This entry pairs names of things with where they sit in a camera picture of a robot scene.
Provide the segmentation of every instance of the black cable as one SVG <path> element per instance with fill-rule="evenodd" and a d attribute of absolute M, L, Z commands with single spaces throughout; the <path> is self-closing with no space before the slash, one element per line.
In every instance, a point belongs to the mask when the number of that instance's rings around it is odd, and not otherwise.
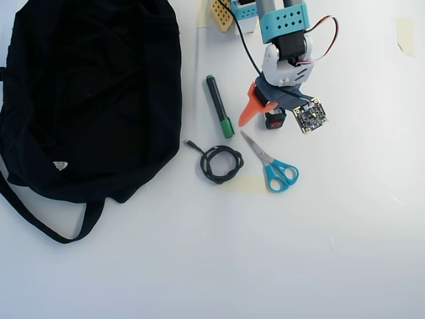
<path fill-rule="evenodd" d="M 258 75 L 260 76 L 260 77 L 262 77 L 266 82 L 267 82 L 267 80 L 266 80 L 266 78 L 265 78 L 265 76 L 264 76 L 264 74 L 260 71 L 260 69 L 258 68 L 258 66 L 257 66 L 257 64 L 255 63 L 255 61 L 254 61 L 254 59 L 252 58 L 252 55 L 251 55 L 251 53 L 250 53 L 250 51 L 249 51 L 249 49 L 248 49 L 248 47 L 246 46 L 246 42 L 245 42 L 245 38 L 244 38 L 244 34 L 242 33 L 242 29 L 240 28 L 240 25 L 239 25 L 239 22 L 238 22 L 238 19 L 236 18 L 236 15 L 234 15 L 234 13 L 221 1 L 221 0 L 217 0 L 226 10 L 227 10 L 227 12 L 229 12 L 230 13 L 230 15 L 232 16 L 232 18 L 233 18 L 233 20 L 234 20 L 234 22 L 236 23 L 236 27 L 238 28 L 238 30 L 239 30 L 239 34 L 240 34 L 240 39 L 242 40 L 242 44 L 243 44 L 243 46 L 244 46 L 244 49 L 245 49 L 245 52 L 246 52 L 246 54 L 248 55 L 248 58 L 250 59 L 250 61 L 251 61 L 251 63 L 252 63 L 252 66 L 255 68 L 255 70 L 257 71 L 257 73 L 258 73 Z M 301 95 L 299 95 L 299 94 L 296 94 L 296 93 L 293 93 L 293 92 L 291 92 L 291 91 L 289 91 L 289 90 L 286 90 L 285 88 L 282 88 L 282 87 L 280 87 L 280 86 L 274 86 L 274 85 L 272 85 L 274 88 L 276 88 L 277 90 L 279 90 L 279 91 L 281 91 L 281 92 L 283 92 L 283 93 L 286 93 L 287 95 L 290 95 L 290 96 L 293 96 L 294 98 L 299 98 L 300 100 L 305 100 L 306 98 L 305 97 L 303 97 L 303 96 L 301 96 Z"/>
<path fill-rule="evenodd" d="M 210 181 L 213 181 L 217 185 L 221 185 L 227 181 L 230 181 L 233 177 L 236 176 L 239 170 L 244 166 L 244 160 L 242 159 L 242 154 L 228 146 L 223 146 L 223 145 L 215 146 L 209 149 L 208 151 L 204 152 L 192 141 L 186 141 L 186 144 L 190 146 L 191 148 L 197 150 L 198 152 L 202 153 L 201 162 L 200 162 L 202 172 Z M 215 156 L 223 152 L 229 153 L 231 156 L 234 157 L 234 160 L 236 161 L 236 166 L 234 169 L 230 170 L 226 175 L 216 176 L 214 175 L 213 170 L 211 169 L 210 162 Z"/>
<path fill-rule="evenodd" d="M 246 46 L 246 42 L 245 42 L 245 38 L 244 38 L 244 34 L 242 33 L 242 29 L 240 28 L 239 22 L 238 22 L 238 18 L 236 18 L 236 15 L 234 15 L 234 13 L 232 12 L 232 10 L 230 10 L 221 0 L 217 0 L 226 10 L 227 12 L 230 13 L 230 15 L 232 16 L 234 22 L 236 23 L 236 27 L 239 30 L 239 34 L 240 34 L 240 39 L 242 40 L 242 44 L 244 45 L 244 49 L 246 54 L 248 55 L 248 58 L 250 59 L 252 66 L 255 68 L 255 70 L 257 71 L 258 75 L 261 76 L 261 71 L 258 68 L 257 64 L 255 63 L 254 59 L 252 58 L 252 55 L 250 53 L 250 51 L 248 50 L 248 47 Z"/>

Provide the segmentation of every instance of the backpack shoulder strap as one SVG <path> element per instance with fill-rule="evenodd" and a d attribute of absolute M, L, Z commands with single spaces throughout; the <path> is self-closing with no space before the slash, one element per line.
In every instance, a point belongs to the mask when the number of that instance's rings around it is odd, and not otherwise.
<path fill-rule="evenodd" d="M 45 224 L 39 221 L 18 198 L 16 193 L 11 189 L 6 179 L 0 173 L 0 193 L 12 205 L 14 209 L 22 216 L 27 222 L 35 226 L 38 230 L 49 236 L 54 241 L 61 244 L 69 244 L 74 241 L 79 241 L 87 236 L 92 231 L 94 225 L 98 222 L 102 211 L 104 209 L 105 200 L 87 203 L 86 211 L 84 212 L 84 220 L 82 222 L 81 231 L 74 239 L 67 239 L 60 236 L 58 233 L 48 228 Z"/>

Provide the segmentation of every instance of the blue scissors handle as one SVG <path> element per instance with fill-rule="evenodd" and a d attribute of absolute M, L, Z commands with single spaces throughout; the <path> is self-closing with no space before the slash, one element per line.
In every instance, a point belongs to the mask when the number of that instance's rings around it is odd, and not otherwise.
<path fill-rule="evenodd" d="M 266 170 L 266 175 L 267 175 L 268 188 L 270 189 L 270 191 L 272 191 L 274 193 L 281 193 L 281 192 L 287 190 L 288 188 L 290 188 L 290 185 L 286 182 L 286 180 L 281 178 L 275 172 L 275 170 L 273 169 L 273 167 L 271 165 L 267 165 L 265 167 L 265 170 Z M 277 181 L 280 184 L 279 189 L 273 188 L 273 186 L 272 186 L 273 181 Z"/>
<path fill-rule="evenodd" d="M 281 161 L 278 161 L 276 159 L 272 162 L 272 165 L 274 167 L 276 167 L 279 170 L 279 172 L 285 177 L 286 182 L 288 184 L 293 185 L 297 182 L 298 177 L 299 177 L 298 168 L 296 168 L 295 166 L 292 166 L 292 165 L 282 163 Z M 288 170 L 292 171 L 292 173 L 293 173 L 292 178 L 288 177 L 288 175 L 287 175 Z"/>

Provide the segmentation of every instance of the circuit board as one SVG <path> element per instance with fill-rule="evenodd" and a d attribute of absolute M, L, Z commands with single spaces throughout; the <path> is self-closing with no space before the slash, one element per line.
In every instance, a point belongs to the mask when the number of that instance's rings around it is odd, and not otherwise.
<path fill-rule="evenodd" d="M 304 134 L 308 134 L 328 123 L 325 110 L 318 98 L 292 111 Z"/>

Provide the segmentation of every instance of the yellow perforated block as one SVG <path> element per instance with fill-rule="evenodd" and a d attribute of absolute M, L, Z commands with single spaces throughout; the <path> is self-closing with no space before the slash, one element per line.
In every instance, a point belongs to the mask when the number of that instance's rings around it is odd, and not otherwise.
<path fill-rule="evenodd" d="M 222 2 L 230 8 L 230 0 L 222 0 Z M 233 18 L 229 12 L 217 1 L 214 0 L 211 3 L 211 15 L 214 17 L 214 20 L 217 22 L 218 27 L 221 32 L 227 32 L 228 28 L 233 23 Z"/>

